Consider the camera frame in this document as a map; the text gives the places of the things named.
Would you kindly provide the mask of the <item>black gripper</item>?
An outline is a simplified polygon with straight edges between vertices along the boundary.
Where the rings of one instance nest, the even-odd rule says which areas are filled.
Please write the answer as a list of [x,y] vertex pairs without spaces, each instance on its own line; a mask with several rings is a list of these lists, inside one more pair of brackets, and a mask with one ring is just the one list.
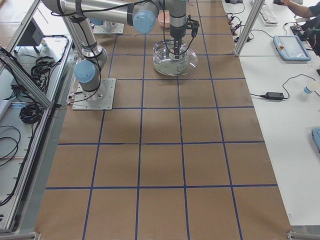
[[190,15],[174,16],[169,15],[170,23],[170,36],[174,40],[173,44],[173,53],[174,58],[179,59],[180,49],[181,49],[181,40],[186,35],[186,30],[191,30],[191,36],[196,37],[198,33],[198,28],[200,26],[199,22],[195,19],[192,19]]

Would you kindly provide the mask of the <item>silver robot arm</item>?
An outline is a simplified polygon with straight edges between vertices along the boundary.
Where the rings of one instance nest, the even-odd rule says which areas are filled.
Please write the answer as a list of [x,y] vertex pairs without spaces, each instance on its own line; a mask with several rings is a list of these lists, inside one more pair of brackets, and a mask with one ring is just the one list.
[[[115,102],[127,106],[139,105],[143,81],[155,73],[158,81],[188,75],[198,64],[186,31],[195,38],[199,23],[187,15],[184,0],[46,0],[44,5],[57,17],[65,17],[73,27],[73,38],[81,44],[84,60],[75,67],[76,80],[85,96],[99,97],[102,78],[117,77]],[[127,25],[129,32],[114,37],[95,35],[91,25],[110,21]]]

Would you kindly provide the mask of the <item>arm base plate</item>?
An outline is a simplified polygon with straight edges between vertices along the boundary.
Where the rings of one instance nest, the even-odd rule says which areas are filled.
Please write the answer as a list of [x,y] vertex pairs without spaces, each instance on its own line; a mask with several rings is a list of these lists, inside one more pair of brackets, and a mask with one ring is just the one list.
[[124,31],[124,24],[104,21],[102,25],[95,25],[93,28],[93,33],[95,35],[116,35],[122,34]]
[[93,93],[88,93],[83,91],[82,86],[78,84],[77,91],[81,92],[76,94],[74,103],[72,104],[72,109],[74,111],[100,111],[100,110],[112,110],[115,88],[116,88],[115,78],[102,78],[100,87],[97,92],[90,97]]

